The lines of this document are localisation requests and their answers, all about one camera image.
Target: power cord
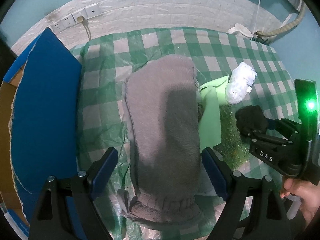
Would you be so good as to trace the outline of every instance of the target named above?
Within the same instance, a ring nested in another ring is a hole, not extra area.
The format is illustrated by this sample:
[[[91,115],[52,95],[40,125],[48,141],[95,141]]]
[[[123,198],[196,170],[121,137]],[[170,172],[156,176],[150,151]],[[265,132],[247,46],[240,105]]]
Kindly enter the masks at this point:
[[[81,22],[81,24],[83,25],[83,27],[85,29],[85,32],[88,35],[89,41],[91,41],[91,32],[90,32],[90,29],[88,27],[88,22],[83,18],[83,16],[77,17],[77,22]]]
[[[253,31],[252,31],[251,40],[252,40],[252,38],[253,38],[253,34],[254,34],[254,32],[255,32],[256,25],[257,25],[258,13],[259,13],[259,8],[260,8],[260,1],[261,1],[261,0],[259,0],[259,2],[258,2],[258,9],[257,9],[256,21],[255,21],[255,23],[254,23],[254,28],[253,28]]]

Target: electrical outlet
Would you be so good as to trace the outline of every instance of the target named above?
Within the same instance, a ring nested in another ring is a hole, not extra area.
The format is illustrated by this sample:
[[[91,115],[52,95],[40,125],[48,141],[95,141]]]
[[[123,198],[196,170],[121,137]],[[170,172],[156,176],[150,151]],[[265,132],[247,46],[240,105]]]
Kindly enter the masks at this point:
[[[88,19],[92,18],[92,17],[96,17],[96,16],[101,14],[101,11],[100,11],[98,3],[95,3],[95,4],[87,6],[85,8],[85,11],[87,13]]]
[[[65,28],[71,27],[76,24],[76,21],[71,14],[61,19],[61,21]]]
[[[80,16],[82,16],[84,19],[88,18],[88,15],[87,15],[87,13],[86,13],[84,8],[79,10],[79,11],[76,11],[76,12],[72,13],[72,16],[75,19],[76,23],[79,23],[79,21],[77,21],[77,18],[80,17]]]
[[[65,29],[65,26],[62,24],[61,20],[58,20],[57,22],[51,25],[51,28],[55,33],[59,33]]]

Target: green light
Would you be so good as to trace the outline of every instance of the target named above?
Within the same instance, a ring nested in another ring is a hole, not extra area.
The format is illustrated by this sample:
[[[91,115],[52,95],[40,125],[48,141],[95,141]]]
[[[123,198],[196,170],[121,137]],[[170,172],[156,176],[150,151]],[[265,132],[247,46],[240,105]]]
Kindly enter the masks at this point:
[[[306,106],[308,111],[313,112],[316,110],[316,101],[313,99],[310,99],[306,102]]]

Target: gray towel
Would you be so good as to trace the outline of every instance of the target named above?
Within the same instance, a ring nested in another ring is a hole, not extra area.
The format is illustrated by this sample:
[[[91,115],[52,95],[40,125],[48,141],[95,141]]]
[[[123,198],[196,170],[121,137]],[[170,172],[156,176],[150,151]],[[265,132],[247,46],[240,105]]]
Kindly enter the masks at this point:
[[[200,146],[196,68],[169,55],[124,83],[124,115],[131,146],[135,197],[118,191],[122,215],[147,228],[188,228],[203,215],[195,203]]]

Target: human hand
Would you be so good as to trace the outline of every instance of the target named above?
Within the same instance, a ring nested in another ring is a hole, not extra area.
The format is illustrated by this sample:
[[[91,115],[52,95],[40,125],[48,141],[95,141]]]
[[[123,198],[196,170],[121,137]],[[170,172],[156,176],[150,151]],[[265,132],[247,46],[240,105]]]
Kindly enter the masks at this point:
[[[283,176],[280,197],[283,198],[290,193],[302,198],[300,210],[306,220],[307,227],[320,206],[320,186],[315,186],[309,181],[293,178],[287,179]]]

